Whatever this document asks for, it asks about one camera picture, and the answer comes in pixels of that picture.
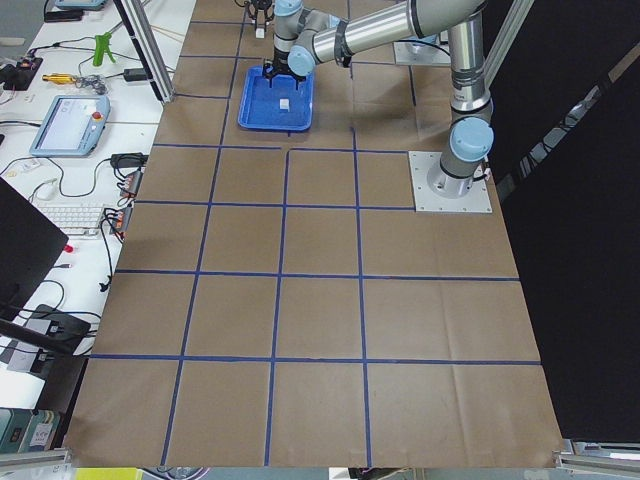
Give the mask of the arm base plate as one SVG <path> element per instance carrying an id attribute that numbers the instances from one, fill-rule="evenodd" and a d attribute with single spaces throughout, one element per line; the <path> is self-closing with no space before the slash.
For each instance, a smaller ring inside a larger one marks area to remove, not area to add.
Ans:
<path id="1" fill-rule="evenodd" d="M 448 176 L 440 152 L 409 151 L 415 210 L 419 213 L 490 214 L 493 209 L 486 177 L 479 165 L 471 177 Z"/>

